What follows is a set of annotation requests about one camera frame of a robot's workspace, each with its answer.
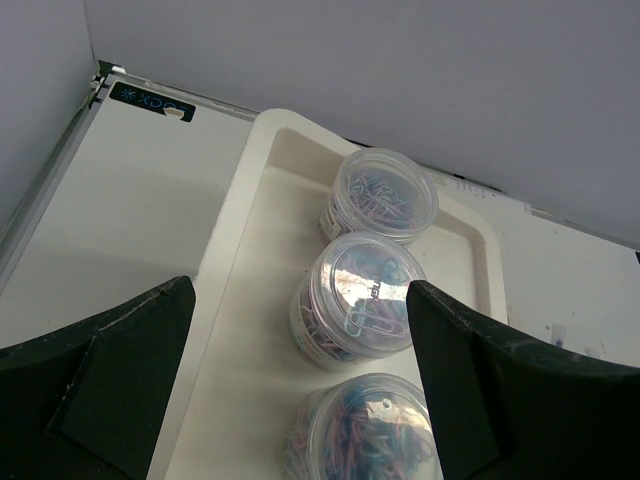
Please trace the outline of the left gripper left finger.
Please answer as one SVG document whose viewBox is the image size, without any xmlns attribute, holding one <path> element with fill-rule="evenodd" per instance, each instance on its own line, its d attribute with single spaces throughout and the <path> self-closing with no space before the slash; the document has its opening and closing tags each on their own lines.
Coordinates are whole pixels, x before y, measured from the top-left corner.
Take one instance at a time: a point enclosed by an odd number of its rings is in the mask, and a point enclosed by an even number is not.
<svg viewBox="0 0 640 480">
<path fill-rule="evenodd" d="M 193 311 L 179 276 L 2 349 L 2 478 L 146 478 Z"/>
</svg>

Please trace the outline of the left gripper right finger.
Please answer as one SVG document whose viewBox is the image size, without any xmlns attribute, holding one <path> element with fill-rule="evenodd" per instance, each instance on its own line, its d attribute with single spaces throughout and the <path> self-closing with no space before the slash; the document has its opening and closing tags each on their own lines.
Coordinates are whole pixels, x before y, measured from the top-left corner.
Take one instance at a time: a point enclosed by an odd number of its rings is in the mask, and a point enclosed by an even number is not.
<svg viewBox="0 0 640 480">
<path fill-rule="evenodd" d="M 447 479 L 635 479 L 639 371 L 410 284 L 410 332 Z"/>
</svg>

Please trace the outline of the clear jar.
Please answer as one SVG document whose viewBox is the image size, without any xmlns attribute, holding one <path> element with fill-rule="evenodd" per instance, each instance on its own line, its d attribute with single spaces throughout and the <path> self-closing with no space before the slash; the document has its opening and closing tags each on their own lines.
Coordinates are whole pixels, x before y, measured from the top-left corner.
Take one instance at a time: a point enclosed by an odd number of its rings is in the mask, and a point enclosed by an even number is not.
<svg viewBox="0 0 640 480">
<path fill-rule="evenodd" d="M 332 241 L 290 307 L 296 346 L 332 371 L 386 359 L 412 345 L 406 296 L 424 271 L 400 244 L 374 233 Z"/>
<path fill-rule="evenodd" d="M 312 392 L 283 453 L 287 479 L 441 479 L 421 388 L 369 373 Z"/>
<path fill-rule="evenodd" d="M 439 212 L 433 180 L 408 157 L 382 148 L 363 148 L 340 165 L 319 220 L 333 241 L 370 232 L 409 245 Z"/>
</svg>

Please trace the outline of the purple pen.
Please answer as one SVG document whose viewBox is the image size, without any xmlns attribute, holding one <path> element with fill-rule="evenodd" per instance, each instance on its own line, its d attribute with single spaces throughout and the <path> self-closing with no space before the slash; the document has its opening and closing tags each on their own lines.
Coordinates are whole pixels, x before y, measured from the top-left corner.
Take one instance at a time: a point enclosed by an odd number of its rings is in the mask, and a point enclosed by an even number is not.
<svg viewBox="0 0 640 480">
<path fill-rule="evenodd" d="M 563 348 L 566 339 L 567 326 L 565 324 L 554 323 L 551 326 L 550 343 L 556 347 Z"/>
</svg>

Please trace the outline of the white three-drawer storage box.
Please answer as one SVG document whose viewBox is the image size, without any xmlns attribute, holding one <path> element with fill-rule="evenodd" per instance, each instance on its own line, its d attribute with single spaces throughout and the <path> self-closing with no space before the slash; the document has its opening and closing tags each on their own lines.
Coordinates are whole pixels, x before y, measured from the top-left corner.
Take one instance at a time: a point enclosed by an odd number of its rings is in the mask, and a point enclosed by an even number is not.
<svg viewBox="0 0 640 480">
<path fill-rule="evenodd" d="M 280 479 L 300 404 L 340 383 L 289 330 L 291 300 L 325 246 L 318 227 L 330 185 L 354 146 L 284 109 L 259 114 L 194 287 L 192 341 L 201 363 L 176 396 L 153 479 Z"/>
</svg>

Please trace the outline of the black table logo sticker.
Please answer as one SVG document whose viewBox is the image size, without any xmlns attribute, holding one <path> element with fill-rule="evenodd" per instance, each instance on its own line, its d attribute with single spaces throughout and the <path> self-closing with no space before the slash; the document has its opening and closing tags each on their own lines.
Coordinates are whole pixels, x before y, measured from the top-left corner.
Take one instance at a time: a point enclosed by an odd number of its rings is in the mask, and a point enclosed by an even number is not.
<svg viewBox="0 0 640 480">
<path fill-rule="evenodd" d="M 192 104 L 123 82 L 116 82 L 112 86 L 109 98 L 163 116 L 174 116 L 186 123 L 192 121 L 196 112 Z"/>
</svg>

